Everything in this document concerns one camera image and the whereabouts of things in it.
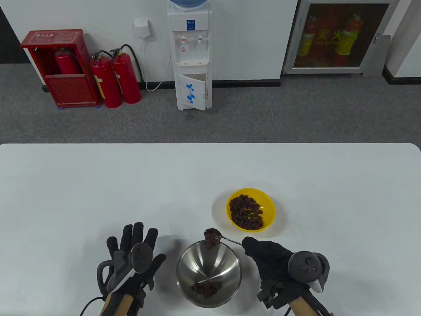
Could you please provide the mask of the person's left hand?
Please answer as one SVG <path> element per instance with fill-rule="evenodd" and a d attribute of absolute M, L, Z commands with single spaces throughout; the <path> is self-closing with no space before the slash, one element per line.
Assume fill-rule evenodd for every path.
<path fill-rule="evenodd" d="M 128 224 L 121 240 L 110 236 L 107 248 L 110 259 L 99 264 L 97 281 L 104 307 L 101 315 L 135 316 L 143 308 L 145 287 L 154 288 L 154 276 L 165 254 L 153 257 L 158 230 L 150 228 L 143 235 L 143 223 Z"/>

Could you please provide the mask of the person's right hand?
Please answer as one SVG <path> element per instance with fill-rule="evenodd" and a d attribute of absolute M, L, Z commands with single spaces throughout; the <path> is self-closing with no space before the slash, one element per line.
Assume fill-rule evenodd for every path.
<path fill-rule="evenodd" d="M 245 237 L 242 247 L 256 263 L 262 284 L 269 286 L 271 292 L 292 300 L 309 293 L 307 284 L 296 281 L 290 275 L 288 263 L 293 255 L 290 250 L 278 243 L 258 241 L 252 237 Z"/>

